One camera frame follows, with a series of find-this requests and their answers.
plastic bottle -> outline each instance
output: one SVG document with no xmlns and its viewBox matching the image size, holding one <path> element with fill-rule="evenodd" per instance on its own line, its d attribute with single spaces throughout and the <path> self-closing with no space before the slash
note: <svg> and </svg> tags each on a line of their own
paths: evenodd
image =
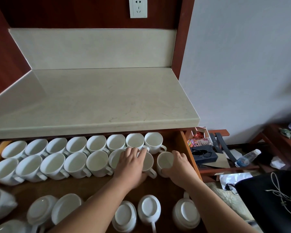
<svg viewBox="0 0 291 233">
<path fill-rule="evenodd" d="M 236 160 L 235 165 L 236 167 L 246 167 L 248 166 L 259 154 L 261 153 L 260 150 L 255 149 L 248 154 L 240 157 Z"/>
</svg>

hand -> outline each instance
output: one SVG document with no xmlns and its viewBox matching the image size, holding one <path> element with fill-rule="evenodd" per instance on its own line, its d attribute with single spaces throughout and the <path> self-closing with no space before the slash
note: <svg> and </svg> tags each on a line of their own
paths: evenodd
<svg viewBox="0 0 291 233">
<path fill-rule="evenodd" d="M 163 168 L 162 173 L 168 176 L 174 184 L 187 190 L 192 182 L 200 180 L 192 165 L 183 153 L 173 150 L 173 165 Z"/>
<path fill-rule="evenodd" d="M 147 150 L 143 148 L 137 157 L 138 152 L 138 148 L 128 147 L 121 153 L 120 160 L 114 171 L 114 178 L 120 180 L 128 192 L 143 183 L 147 177 L 147 174 L 142 173 L 143 161 Z"/>
</svg>

person's right arm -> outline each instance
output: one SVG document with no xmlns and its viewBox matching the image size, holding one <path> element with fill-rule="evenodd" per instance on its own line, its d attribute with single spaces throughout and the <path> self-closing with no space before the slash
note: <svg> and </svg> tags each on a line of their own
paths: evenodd
<svg viewBox="0 0 291 233">
<path fill-rule="evenodd" d="M 183 188 L 192 198 L 209 233 L 256 233 L 237 213 L 199 179 L 185 154 L 177 151 L 173 165 L 163 169 L 174 184 Z"/>
</svg>

person's left hand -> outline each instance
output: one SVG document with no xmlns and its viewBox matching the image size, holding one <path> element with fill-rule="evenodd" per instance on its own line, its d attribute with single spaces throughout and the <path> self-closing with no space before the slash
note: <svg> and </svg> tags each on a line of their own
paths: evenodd
<svg viewBox="0 0 291 233">
<path fill-rule="evenodd" d="M 127 191 L 139 186 L 147 177 L 147 174 L 142 173 L 143 161 L 147 150 L 141 149 L 137 157 L 138 152 L 138 148 L 128 147 L 121 153 L 120 160 L 114 171 L 114 178 L 121 181 Z"/>
</svg>

wall socket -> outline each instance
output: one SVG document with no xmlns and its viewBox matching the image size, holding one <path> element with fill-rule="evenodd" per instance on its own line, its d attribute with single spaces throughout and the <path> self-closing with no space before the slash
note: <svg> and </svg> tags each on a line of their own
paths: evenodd
<svg viewBox="0 0 291 233">
<path fill-rule="evenodd" d="M 148 0 L 129 0 L 130 18 L 148 17 Z"/>
</svg>

